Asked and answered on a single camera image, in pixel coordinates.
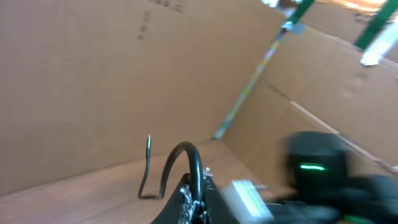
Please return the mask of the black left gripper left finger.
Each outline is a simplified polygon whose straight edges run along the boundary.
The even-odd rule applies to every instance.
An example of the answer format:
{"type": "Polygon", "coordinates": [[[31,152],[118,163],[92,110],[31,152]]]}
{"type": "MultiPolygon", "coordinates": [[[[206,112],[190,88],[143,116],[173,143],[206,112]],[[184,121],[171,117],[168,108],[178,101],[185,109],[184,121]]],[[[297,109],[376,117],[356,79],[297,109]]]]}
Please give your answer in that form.
{"type": "Polygon", "coordinates": [[[184,174],[169,201],[151,224],[190,224],[193,216],[193,200],[189,175],[184,174]]]}

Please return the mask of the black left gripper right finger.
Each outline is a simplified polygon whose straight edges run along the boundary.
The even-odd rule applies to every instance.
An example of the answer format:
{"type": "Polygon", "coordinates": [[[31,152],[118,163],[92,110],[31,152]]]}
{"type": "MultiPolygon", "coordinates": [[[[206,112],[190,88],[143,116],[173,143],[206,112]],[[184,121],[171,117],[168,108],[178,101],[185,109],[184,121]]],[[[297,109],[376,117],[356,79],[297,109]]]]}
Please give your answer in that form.
{"type": "Polygon", "coordinates": [[[204,176],[203,199],[208,214],[209,224],[239,224],[225,202],[220,190],[210,176],[204,176]]]}

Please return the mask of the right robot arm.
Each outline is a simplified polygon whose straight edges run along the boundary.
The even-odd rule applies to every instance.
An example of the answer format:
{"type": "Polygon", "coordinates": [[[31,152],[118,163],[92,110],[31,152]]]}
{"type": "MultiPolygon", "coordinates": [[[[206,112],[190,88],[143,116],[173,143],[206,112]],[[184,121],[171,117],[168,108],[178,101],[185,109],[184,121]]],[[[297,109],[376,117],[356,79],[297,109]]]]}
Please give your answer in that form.
{"type": "Polygon", "coordinates": [[[271,187],[270,198],[250,180],[225,190],[242,223],[397,223],[397,179],[364,170],[335,134],[299,131],[242,154],[271,187]]]}

